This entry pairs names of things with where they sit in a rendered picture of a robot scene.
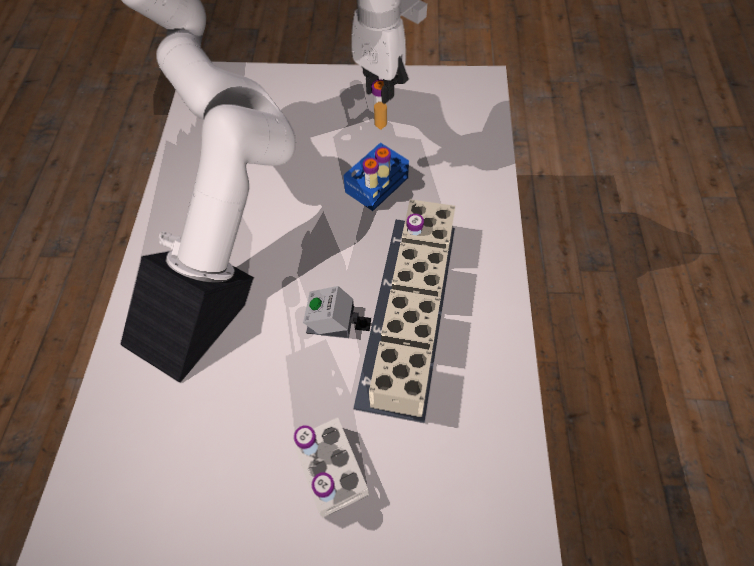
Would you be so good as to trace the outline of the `blue tube rack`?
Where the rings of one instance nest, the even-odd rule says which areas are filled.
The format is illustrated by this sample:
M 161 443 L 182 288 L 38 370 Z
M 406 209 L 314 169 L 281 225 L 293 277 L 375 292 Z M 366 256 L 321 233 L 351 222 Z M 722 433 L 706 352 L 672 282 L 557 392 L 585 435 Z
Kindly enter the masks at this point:
M 389 148 L 391 151 L 391 158 L 393 158 L 390 159 L 390 174 L 387 177 L 378 176 L 378 185 L 375 188 L 366 187 L 365 176 L 363 175 L 363 161 L 367 158 L 375 158 L 375 151 L 379 147 L 387 146 L 379 143 L 373 150 L 371 150 L 365 157 L 363 157 L 357 164 L 355 164 L 349 171 L 344 174 L 344 186 L 347 194 L 372 211 L 374 211 L 386 198 L 388 198 L 402 183 L 404 183 L 408 179 L 409 172 L 409 160 Z M 401 171 L 399 171 L 400 169 Z M 352 177 L 351 173 L 355 170 L 359 171 Z M 382 186 L 389 180 L 391 182 L 385 188 L 383 188 Z M 378 194 L 373 198 L 373 194 L 377 191 Z

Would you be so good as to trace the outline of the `beige bucket adapter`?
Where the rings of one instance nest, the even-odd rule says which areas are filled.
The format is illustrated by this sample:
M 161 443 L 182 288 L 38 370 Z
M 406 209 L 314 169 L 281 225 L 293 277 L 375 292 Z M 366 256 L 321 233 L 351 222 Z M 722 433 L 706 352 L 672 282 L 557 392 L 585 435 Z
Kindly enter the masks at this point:
M 431 356 L 432 350 L 379 341 L 370 408 L 422 417 Z
M 432 350 L 440 299 L 391 289 L 381 341 Z
M 423 246 L 449 249 L 455 206 L 410 199 L 402 242 Z M 420 214 L 424 218 L 422 233 L 410 235 L 407 231 L 407 218 Z
M 441 297 L 447 256 L 448 249 L 401 242 L 392 289 Z

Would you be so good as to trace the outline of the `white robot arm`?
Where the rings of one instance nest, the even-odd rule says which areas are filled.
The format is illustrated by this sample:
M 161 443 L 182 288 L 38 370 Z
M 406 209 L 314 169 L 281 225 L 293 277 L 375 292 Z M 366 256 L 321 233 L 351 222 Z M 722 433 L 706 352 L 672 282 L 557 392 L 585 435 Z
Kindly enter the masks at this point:
M 288 162 L 296 145 L 293 128 L 258 83 L 220 69 L 206 56 L 201 48 L 206 12 L 200 0 L 121 1 L 167 29 L 157 49 L 158 65 L 190 111 L 204 120 L 182 238 L 159 235 L 159 243 L 172 250 L 166 262 L 191 279 L 228 281 L 234 275 L 229 260 L 249 194 L 246 165 Z M 427 3 L 357 0 L 357 13 L 373 28 L 391 26 L 400 16 L 419 24 Z

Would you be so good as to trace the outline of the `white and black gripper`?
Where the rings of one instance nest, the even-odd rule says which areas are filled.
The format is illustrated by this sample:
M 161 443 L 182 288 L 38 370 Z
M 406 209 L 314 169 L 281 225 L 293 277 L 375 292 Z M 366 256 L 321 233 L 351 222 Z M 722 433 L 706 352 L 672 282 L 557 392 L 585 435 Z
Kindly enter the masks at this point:
M 356 9 L 352 24 L 352 57 L 363 69 L 368 95 L 372 93 L 372 83 L 383 78 L 382 103 L 386 104 L 394 97 L 395 85 L 409 80 L 405 70 L 406 42 L 401 16 L 391 26 L 373 28 L 359 20 Z

